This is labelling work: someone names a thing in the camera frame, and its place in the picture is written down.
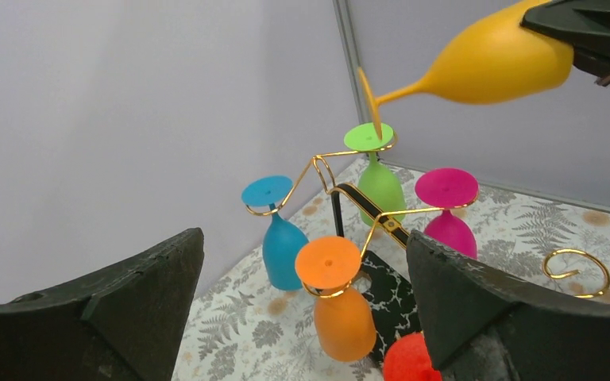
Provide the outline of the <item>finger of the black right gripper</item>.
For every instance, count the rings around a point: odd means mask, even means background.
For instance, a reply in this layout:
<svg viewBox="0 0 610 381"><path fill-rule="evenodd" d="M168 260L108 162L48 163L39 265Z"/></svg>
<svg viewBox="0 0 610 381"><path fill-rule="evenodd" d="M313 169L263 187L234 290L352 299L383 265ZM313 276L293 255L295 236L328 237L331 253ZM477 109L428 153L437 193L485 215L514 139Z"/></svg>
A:
<svg viewBox="0 0 610 381"><path fill-rule="evenodd" d="M571 45L574 67L610 84L610 0L549 1L527 10L520 24Z"/></svg>

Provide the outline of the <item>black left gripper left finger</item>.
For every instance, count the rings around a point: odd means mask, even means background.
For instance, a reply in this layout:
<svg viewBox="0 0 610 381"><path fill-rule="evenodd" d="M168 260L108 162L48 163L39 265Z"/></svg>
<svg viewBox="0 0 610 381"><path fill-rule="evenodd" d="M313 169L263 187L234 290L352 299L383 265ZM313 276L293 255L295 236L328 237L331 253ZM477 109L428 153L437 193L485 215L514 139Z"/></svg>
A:
<svg viewBox="0 0 610 381"><path fill-rule="evenodd" d="M0 380L169 380L204 260L186 229L0 304Z"/></svg>

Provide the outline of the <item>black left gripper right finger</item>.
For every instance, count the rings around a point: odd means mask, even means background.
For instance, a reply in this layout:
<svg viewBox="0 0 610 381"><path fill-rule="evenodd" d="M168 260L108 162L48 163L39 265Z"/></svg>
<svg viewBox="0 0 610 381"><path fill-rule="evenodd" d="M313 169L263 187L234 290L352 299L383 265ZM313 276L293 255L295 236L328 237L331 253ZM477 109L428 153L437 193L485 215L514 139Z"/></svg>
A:
<svg viewBox="0 0 610 381"><path fill-rule="evenodd" d="M541 287L418 231L406 257L445 380L610 380L610 304Z"/></svg>

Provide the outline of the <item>red plastic wine glass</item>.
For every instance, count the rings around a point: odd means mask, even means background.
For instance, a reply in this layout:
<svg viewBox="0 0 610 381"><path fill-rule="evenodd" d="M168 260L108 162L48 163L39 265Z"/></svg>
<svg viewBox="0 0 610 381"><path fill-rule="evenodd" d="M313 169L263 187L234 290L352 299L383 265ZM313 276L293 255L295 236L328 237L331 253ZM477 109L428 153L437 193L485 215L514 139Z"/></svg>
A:
<svg viewBox="0 0 610 381"><path fill-rule="evenodd" d="M385 354L383 377L386 381L441 381L432 367L422 333L410 333L391 345Z"/></svg>

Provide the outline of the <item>yellow plastic wine glass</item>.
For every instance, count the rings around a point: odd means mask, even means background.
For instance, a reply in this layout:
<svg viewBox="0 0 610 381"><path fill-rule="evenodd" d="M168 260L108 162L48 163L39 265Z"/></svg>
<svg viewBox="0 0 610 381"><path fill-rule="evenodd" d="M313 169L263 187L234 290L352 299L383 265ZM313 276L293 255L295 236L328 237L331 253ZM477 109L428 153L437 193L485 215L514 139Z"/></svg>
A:
<svg viewBox="0 0 610 381"><path fill-rule="evenodd" d="M561 86L572 70L573 47L520 24L524 14L540 4L520 1L476 21L444 47L421 79L380 97L359 69L376 137L383 136L380 105L411 94L488 105Z"/></svg>

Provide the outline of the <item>orange plastic wine glass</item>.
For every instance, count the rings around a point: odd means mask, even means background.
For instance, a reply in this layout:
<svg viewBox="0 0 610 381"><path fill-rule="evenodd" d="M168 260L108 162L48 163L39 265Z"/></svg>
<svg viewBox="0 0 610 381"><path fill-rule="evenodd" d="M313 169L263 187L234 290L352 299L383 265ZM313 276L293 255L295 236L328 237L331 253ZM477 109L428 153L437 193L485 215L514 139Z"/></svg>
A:
<svg viewBox="0 0 610 381"><path fill-rule="evenodd" d="M353 287L360 269L360 250L338 236L309 242L295 259L296 274L315 297L313 317L322 350L341 362L360 360L376 343L369 303Z"/></svg>

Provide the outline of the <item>magenta plastic wine glass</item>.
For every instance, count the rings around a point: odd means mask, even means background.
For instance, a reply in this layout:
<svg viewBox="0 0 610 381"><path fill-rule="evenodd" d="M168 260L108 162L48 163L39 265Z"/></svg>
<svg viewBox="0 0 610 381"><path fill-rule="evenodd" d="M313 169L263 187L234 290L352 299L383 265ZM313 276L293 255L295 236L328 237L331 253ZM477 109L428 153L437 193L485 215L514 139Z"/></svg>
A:
<svg viewBox="0 0 610 381"><path fill-rule="evenodd" d="M417 197L428 206L442 209L439 216L429 222L423 232L468 256L477 258L477 242L471 228L454 210L467 206L478 196L477 179L460 168L443 167L424 173L415 184Z"/></svg>

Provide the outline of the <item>green plastic wine glass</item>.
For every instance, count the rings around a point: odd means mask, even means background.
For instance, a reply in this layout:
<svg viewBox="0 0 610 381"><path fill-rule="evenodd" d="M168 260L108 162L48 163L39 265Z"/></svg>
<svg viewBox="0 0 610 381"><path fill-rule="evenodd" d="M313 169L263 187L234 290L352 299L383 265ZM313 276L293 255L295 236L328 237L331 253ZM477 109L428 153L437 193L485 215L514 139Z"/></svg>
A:
<svg viewBox="0 0 610 381"><path fill-rule="evenodd" d="M344 136L344 144L354 151L369 151L369 164L361 173L358 189L383 211L405 210L407 205L400 179L379 162L373 151L385 147L394 137L391 126L383 123L381 127L382 138L379 139L372 122L358 125Z"/></svg>

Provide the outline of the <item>blue plastic wine glass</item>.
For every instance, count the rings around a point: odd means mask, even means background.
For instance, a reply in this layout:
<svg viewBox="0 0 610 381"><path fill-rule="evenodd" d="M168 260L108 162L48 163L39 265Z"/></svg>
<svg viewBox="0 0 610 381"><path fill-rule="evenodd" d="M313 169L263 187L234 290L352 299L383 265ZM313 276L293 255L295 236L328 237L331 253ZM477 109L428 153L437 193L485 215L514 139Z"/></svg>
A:
<svg viewBox="0 0 610 381"><path fill-rule="evenodd" d="M267 206L275 209L292 188L292 181L283 175L272 175L250 183L241 193L241 200L251 207ZM302 287L295 271L295 258L308 243L303 231L284 220L277 212L264 235L262 257L268 279L282 291L297 291Z"/></svg>

